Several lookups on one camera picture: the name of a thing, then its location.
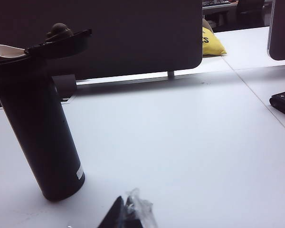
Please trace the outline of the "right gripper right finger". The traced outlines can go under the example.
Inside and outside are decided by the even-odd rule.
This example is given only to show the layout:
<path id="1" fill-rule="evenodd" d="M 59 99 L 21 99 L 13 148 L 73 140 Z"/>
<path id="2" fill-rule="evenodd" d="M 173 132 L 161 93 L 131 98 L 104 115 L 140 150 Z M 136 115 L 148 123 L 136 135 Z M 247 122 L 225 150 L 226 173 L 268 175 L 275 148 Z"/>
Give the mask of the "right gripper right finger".
<path id="1" fill-rule="evenodd" d="M 153 203 L 140 197 L 140 190 L 135 188 L 127 194 L 125 203 L 125 228 L 156 228 Z"/>

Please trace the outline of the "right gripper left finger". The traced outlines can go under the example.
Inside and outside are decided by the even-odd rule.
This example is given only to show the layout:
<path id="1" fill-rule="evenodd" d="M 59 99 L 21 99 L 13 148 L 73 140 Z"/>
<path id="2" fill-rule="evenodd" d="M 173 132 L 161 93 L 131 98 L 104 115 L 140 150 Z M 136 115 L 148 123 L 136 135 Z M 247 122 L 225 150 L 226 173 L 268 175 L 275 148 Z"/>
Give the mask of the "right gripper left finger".
<path id="1" fill-rule="evenodd" d="M 122 196 L 116 198 L 98 228 L 123 228 L 125 205 Z"/>

